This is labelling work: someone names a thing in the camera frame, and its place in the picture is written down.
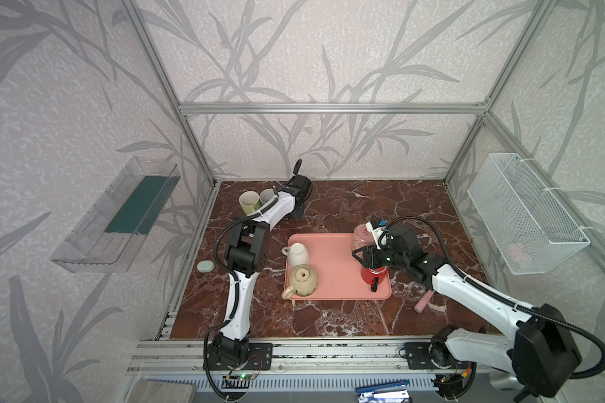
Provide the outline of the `red mug black handle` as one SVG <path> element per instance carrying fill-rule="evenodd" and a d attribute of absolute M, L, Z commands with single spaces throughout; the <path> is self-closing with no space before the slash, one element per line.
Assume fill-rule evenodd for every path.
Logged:
<path fill-rule="evenodd" d="M 378 287 L 382 284 L 385 278 L 388 277 L 388 267 L 381 267 L 373 270 L 361 268 L 361 279 L 366 282 L 371 288 L 371 292 L 377 292 Z"/>

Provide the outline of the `blue polka dot mug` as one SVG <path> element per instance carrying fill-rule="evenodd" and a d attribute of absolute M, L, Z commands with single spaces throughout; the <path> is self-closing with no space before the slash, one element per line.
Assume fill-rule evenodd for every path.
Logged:
<path fill-rule="evenodd" d="M 263 206 L 267 205 L 274 197 L 276 193 L 273 188 L 265 189 L 260 192 L 259 198 Z"/>

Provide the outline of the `light green ceramic mug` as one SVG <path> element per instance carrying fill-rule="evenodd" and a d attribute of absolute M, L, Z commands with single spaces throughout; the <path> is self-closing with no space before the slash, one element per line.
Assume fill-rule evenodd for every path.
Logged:
<path fill-rule="evenodd" d="M 260 199 L 260 194 L 256 191 L 245 191 L 243 192 L 239 199 L 240 207 L 245 213 L 246 216 L 250 216 L 253 213 L 256 213 L 262 207 L 262 201 Z"/>

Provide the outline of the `cream speckled squat mug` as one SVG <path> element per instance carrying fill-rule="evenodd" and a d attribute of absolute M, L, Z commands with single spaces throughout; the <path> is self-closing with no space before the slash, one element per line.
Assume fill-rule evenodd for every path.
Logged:
<path fill-rule="evenodd" d="M 313 294 L 319 284 L 316 272 L 308 265 L 299 265 L 289 275 L 288 286 L 282 292 L 282 300 L 291 299 L 294 296 L 308 297 Z"/>

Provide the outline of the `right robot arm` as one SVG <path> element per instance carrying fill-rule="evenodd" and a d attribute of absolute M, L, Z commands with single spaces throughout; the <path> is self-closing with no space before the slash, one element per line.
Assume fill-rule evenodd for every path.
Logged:
<path fill-rule="evenodd" d="M 460 270 L 449 251 L 424 251 L 409 216 L 391 223 L 366 223 L 373 242 L 352 255 L 374 271 L 400 270 L 411 280 L 450 298 L 499 331 L 497 335 L 446 327 L 431 340 L 435 362 L 448 359 L 485 364 L 514 376 L 522 386 L 514 401 L 554 397 L 569 380 L 593 378 L 605 371 L 605 342 L 567 322 L 551 305 L 529 305 L 495 290 Z"/>

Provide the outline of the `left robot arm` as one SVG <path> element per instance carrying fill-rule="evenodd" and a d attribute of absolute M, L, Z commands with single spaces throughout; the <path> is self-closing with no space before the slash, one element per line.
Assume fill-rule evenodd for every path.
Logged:
<path fill-rule="evenodd" d="M 241 367 L 250 360 L 250 311 L 260 272 L 267 262 L 271 231 L 284 218 L 304 216 L 312 181 L 299 173 L 297 160 L 292 177 L 273 188 L 274 197 L 256 212 L 230 223 L 216 239 L 213 261 L 230 276 L 225 320 L 205 335 L 203 368 Z"/>

